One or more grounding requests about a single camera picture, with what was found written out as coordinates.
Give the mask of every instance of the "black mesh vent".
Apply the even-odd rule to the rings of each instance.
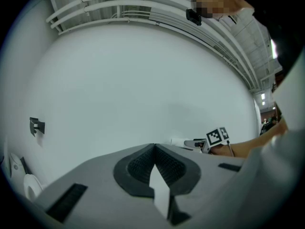
[[[168,186],[175,183],[186,172],[186,166],[168,153],[155,147],[156,166]]]
[[[154,147],[141,154],[128,164],[128,172],[130,175],[149,185],[151,172],[154,166]]]
[[[63,222],[83,196],[87,188],[87,186],[82,184],[73,184],[47,211],[47,214],[57,221]]]

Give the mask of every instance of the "white backdrop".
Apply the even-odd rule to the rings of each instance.
[[[260,135],[261,133],[261,129],[262,129],[262,119],[261,119],[261,112],[259,109],[259,106],[257,105],[257,102],[255,99],[253,99],[254,101],[254,107],[255,107],[255,112],[256,112],[256,122],[257,122],[257,136]]]
[[[253,98],[240,78],[202,45],[155,26],[111,24],[64,35],[9,95],[18,72],[2,70],[1,138],[8,135],[10,150],[42,183],[95,156],[201,138],[220,125],[232,143],[257,136]],[[46,123],[45,135],[30,134],[29,117]]]

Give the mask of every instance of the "white object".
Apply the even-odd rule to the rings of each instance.
[[[272,39],[271,39],[271,48],[272,48],[272,57],[273,59],[276,59],[277,58],[276,45]]]
[[[21,195],[24,195],[23,179],[25,170],[19,157],[10,153],[10,177],[8,178],[13,190]]]
[[[154,205],[157,207],[163,217],[167,218],[170,202],[170,189],[161,176],[156,165],[153,166],[149,186],[154,189]]]
[[[208,132],[205,136],[208,148],[214,147],[224,142],[224,138],[221,135],[220,128],[215,128],[214,130]]]
[[[227,132],[226,128],[220,127],[219,130],[220,130],[220,135],[222,136],[223,140],[225,142],[229,141],[230,138],[229,138],[229,135],[228,135],[228,132]]]
[[[117,11],[117,18],[120,18],[121,17],[121,7],[118,5],[116,6],[116,11]]]
[[[40,184],[39,180],[34,175],[30,174],[25,175],[23,186],[25,197],[31,202],[34,202],[44,188],[43,185]]]
[[[294,67],[276,89],[273,98],[280,108],[290,131],[305,128],[305,50]]]
[[[191,149],[195,152],[202,153],[200,148],[192,148],[184,144],[185,141],[189,141],[189,140],[190,140],[189,138],[172,138],[171,145]]]

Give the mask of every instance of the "metal railing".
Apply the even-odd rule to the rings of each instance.
[[[67,33],[69,31],[83,28],[86,26],[91,26],[94,24],[104,24],[109,22],[120,22],[120,21],[126,21],[126,22],[140,22],[140,23],[148,23],[153,25],[159,25],[161,27],[168,28],[172,31],[178,32],[180,34],[183,34],[185,36],[188,36],[192,38],[193,40],[201,43],[205,47],[212,50],[214,53],[218,54],[220,57],[222,57],[232,68],[234,68],[238,74],[241,75],[241,77],[244,79],[244,81],[247,83],[249,89],[259,88],[259,83],[257,80],[257,77],[255,75],[254,69],[245,55],[242,47],[239,45],[239,43],[236,41],[236,39],[233,37],[233,35],[219,22],[215,20],[211,20],[212,24],[217,28],[218,31],[221,31],[223,35],[226,36],[226,38],[229,39],[229,42],[234,45],[234,47],[237,49],[237,51],[233,48],[233,46],[225,39],[224,36],[222,36],[219,32],[217,32],[214,28],[212,28],[210,25],[202,22],[201,26],[196,26],[195,24],[192,25],[188,22],[185,16],[185,10],[182,10],[181,7],[191,8],[192,3],[191,0],[164,0],[166,2],[170,2],[173,4],[172,6],[163,4],[160,2],[155,1],[148,1],[148,0],[111,0],[111,1],[104,1],[100,3],[96,3],[93,5],[88,5],[87,2],[91,0],[75,0],[64,7],[60,8],[56,12],[54,12],[51,16],[49,16],[46,19],[47,23],[51,23],[51,28],[56,28],[59,31],[59,35],[62,35],[64,33]],[[57,21],[54,21],[56,17],[63,14],[67,10],[74,8],[78,5],[84,4],[85,6],[81,9],[78,9],[74,12],[71,12],[67,14],[66,16],[58,19]],[[158,12],[147,12],[147,11],[139,11],[139,10],[126,10],[121,11],[121,6],[140,6],[140,7],[148,7],[151,9],[158,9],[161,10],[161,13]],[[101,8],[108,8],[108,7],[116,7],[117,12],[112,15],[110,19],[103,19],[103,20],[97,20],[97,21],[91,21],[86,22],[71,28],[68,28],[64,31],[61,31],[58,26],[63,24],[65,21],[70,20],[71,18],[74,18],[76,16],[79,16],[81,14],[88,13],[90,11],[99,10]],[[203,39],[198,38],[196,35],[200,35],[200,37],[205,38],[211,42],[213,42],[217,47],[213,47],[209,45],[207,42],[205,42]],[[245,73],[242,73],[238,67],[243,68]]]

